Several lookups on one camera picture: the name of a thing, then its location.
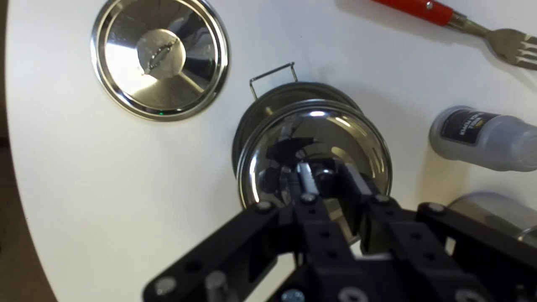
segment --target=gray bottle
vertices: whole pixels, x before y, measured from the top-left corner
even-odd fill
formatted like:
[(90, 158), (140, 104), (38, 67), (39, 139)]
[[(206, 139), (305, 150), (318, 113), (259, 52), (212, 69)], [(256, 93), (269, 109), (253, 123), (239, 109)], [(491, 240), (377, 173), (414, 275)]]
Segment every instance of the gray bottle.
[(430, 143), (447, 160), (498, 171), (537, 170), (537, 128), (514, 116), (452, 108), (435, 119)]

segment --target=white table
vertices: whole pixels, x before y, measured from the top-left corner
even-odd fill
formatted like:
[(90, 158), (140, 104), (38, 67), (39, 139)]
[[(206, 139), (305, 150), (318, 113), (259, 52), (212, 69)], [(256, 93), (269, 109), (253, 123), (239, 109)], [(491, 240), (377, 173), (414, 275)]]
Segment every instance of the white table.
[[(31, 233), (60, 301), (140, 301), (145, 284), (241, 212), (232, 139), (249, 79), (294, 61), (303, 81), (348, 93), (382, 129), (405, 207), (477, 190), (537, 207), (537, 173), (440, 160), (434, 118), (456, 104), (537, 124), (537, 72), (499, 62), (482, 41), (370, 0), (214, 0), (232, 69), (206, 113), (157, 123), (96, 79), (90, 37), (105, 0), (9, 7), (8, 104)], [(537, 34), (537, 2), (451, 0), (491, 27)]]

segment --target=stainless steel pot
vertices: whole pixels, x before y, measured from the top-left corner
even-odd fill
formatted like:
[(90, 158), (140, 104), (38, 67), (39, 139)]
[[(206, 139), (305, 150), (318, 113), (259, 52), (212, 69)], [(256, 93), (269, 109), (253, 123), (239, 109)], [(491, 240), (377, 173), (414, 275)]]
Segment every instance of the stainless steel pot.
[[(370, 176), (380, 193), (392, 188), (383, 136), (352, 98), (326, 84), (286, 84), (258, 99), (239, 124), (232, 153), (244, 207), (289, 203), (283, 183), (301, 161), (346, 163)], [(315, 173), (331, 178), (323, 165)]]

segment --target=pot handle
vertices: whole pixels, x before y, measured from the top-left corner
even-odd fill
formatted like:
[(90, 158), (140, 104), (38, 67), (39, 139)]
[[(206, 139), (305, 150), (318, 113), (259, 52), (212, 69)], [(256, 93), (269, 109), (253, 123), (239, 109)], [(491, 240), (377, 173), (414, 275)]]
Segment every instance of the pot handle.
[(254, 82), (258, 82), (258, 81), (261, 81), (261, 79), (264, 79), (264, 77), (269, 77), (269, 76), (273, 76), (273, 74), (276, 74), (276, 72), (281, 72), (281, 71), (284, 71), (284, 69), (289, 69), (291, 74), (293, 74), (293, 79), (294, 79), (296, 82), (299, 82), (299, 77), (298, 77), (298, 72), (296, 72), (296, 62), (289, 62), (289, 64), (284, 64), (284, 66), (276, 67), (276, 69), (273, 69), (273, 71), (268, 71), (268, 72), (264, 72), (264, 74), (251, 79), (251, 89), (253, 89), (253, 94), (254, 94), (256, 101), (259, 99), (259, 94), (258, 94), (258, 91), (256, 91)]

